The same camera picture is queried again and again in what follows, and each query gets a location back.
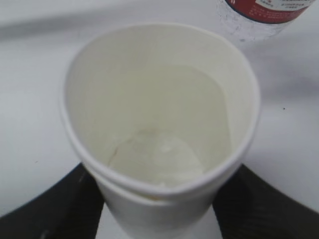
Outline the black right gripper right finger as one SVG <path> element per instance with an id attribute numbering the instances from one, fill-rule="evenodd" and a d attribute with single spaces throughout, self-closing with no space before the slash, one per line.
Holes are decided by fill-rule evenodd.
<path id="1" fill-rule="evenodd" d="M 224 239 L 317 239 L 317 212 L 242 165 L 212 202 Z"/>

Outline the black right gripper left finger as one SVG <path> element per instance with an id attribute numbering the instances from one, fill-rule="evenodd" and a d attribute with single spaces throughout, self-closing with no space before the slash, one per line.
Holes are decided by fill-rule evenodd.
<path id="1" fill-rule="evenodd" d="M 104 199 L 82 164 L 37 198 L 0 218 L 2 239 L 94 239 Z"/>

